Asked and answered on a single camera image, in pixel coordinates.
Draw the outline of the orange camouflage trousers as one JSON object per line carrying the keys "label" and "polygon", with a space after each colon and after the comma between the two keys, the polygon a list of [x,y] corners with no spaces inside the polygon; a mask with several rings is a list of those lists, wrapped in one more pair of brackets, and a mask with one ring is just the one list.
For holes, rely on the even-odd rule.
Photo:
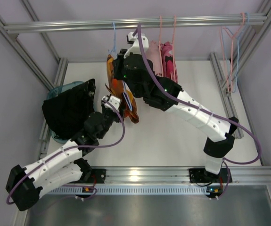
{"label": "orange camouflage trousers", "polygon": [[124,108],[124,118],[129,117],[131,122],[136,124],[139,123],[140,119],[137,113],[137,104],[133,94],[127,90],[126,84],[123,81],[114,78],[114,58],[111,54],[107,55],[107,79],[108,86],[107,90],[115,97],[122,100]]}

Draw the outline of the blue wire hanger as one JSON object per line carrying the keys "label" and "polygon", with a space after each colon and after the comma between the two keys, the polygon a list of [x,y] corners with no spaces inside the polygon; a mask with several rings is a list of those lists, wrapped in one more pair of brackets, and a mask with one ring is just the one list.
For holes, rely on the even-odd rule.
{"label": "blue wire hanger", "polygon": [[[111,22],[113,30],[114,30],[114,37],[113,37],[113,47],[112,49],[109,49],[108,52],[111,56],[115,57],[115,60],[117,59],[117,45],[116,45],[116,26],[115,26],[115,22]],[[129,97],[129,95],[127,94],[127,90],[126,90],[126,84],[123,81],[123,97],[127,103],[127,106],[129,108],[129,110],[133,110],[132,104],[131,104],[131,99]]]}

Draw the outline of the light pink trousers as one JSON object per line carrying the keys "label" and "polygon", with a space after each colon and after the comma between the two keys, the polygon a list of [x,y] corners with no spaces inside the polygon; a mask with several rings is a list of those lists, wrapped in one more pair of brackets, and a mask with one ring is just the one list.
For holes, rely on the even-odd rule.
{"label": "light pink trousers", "polygon": [[156,76],[163,77],[163,68],[159,55],[159,46],[154,40],[152,40],[149,44],[149,48],[146,51],[146,57],[153,64],[154,74]]}

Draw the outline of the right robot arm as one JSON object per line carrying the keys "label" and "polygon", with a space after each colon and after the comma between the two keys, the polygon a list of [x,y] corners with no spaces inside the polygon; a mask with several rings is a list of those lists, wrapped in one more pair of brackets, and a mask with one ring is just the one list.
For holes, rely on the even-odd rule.
{"label": "right robot arm", "polygon": [[218,175],[223,158],[234,145],[233,133],[238,119],[216,118],[178,83],[169,78],[151,77],[140,54],[125,56],[126,53],[126,49],[121,49],[113,61],[114,78],[125,82],[135,98],[142,98],[147,105],[182,118],[206,134],[205,170]]}

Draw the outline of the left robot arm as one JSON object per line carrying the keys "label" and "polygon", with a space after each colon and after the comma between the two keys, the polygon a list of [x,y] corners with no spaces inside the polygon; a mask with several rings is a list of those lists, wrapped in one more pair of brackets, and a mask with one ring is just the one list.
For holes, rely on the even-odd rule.
{"label": "left robot arm", "polygon": [[91,166],[83,157],[94,149],[113,147],[122,141],[119,138],[112,144],[99,143],[114,122],[123,123],[121,110],[104,107],[102,112],[91,113],[83,128],[53,153],[24,167],[14,166],[6,183],[6,203],[24,211],[55,188],[86,181]]}

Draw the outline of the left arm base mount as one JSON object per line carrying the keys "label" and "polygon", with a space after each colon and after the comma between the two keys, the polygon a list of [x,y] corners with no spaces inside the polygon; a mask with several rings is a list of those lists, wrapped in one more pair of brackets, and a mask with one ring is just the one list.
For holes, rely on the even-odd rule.
{"label": "left arm base mount", "polygon": [[106,172],[107,170],[104,168],[92,169],[85,175],[82,182],[87,184],[103,184],[106,179]]}

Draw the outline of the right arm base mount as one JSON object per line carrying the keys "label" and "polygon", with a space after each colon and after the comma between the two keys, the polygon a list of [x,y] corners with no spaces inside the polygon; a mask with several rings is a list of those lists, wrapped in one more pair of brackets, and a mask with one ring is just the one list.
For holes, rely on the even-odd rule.
{"label": "right arm base mount", "polygon": [[221,168],[221,171],[218,175],[210,173],[205,170],[205,168],[190,168],[189,177],[191,183],[197,184],[208,184],[208,183],[226,183],[227,181],[232,182],[232,177],[228,179],[228,170],[226,168]]}

